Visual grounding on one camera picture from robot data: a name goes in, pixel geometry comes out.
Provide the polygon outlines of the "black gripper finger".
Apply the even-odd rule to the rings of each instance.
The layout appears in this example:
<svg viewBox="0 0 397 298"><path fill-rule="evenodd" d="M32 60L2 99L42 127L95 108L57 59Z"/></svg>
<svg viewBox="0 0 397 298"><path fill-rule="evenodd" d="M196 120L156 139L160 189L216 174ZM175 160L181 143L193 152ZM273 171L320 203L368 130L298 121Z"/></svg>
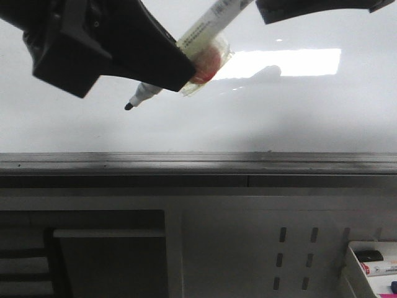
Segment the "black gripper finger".
<svg viewBox="0 0 397 298"><path fill-rule="evenodd" d="M179 91L194 64L141 1L2 1L23 32L32 74L77 97L102 75Z"/></svg>
<svg viewBox="0 0 397 298"><path fill-rule="evenodd" d="M365 9L372 13L393 2L392 0L258 0L256 6L265 24L272 24L336 9Z"/></svg>

